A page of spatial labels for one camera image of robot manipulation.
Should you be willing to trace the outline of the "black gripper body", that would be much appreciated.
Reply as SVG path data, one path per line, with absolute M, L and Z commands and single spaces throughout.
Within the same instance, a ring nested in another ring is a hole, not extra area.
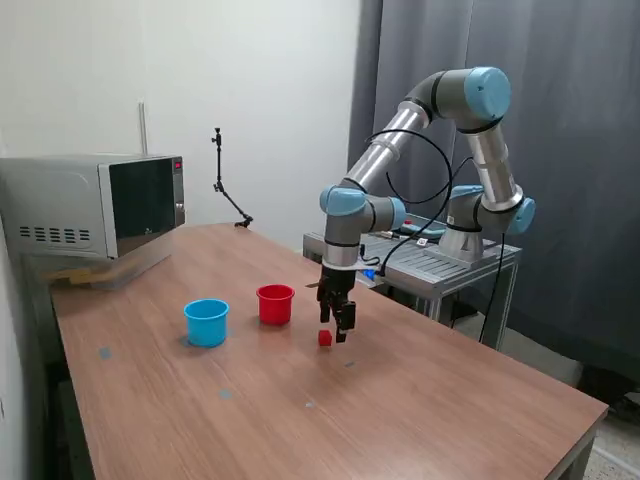
M 349 292 L 355 286 L 355 270 L 337 270 L 328 266 L 321 269 L 318 301 L 322 305 L 342 306 L 349 301 Z

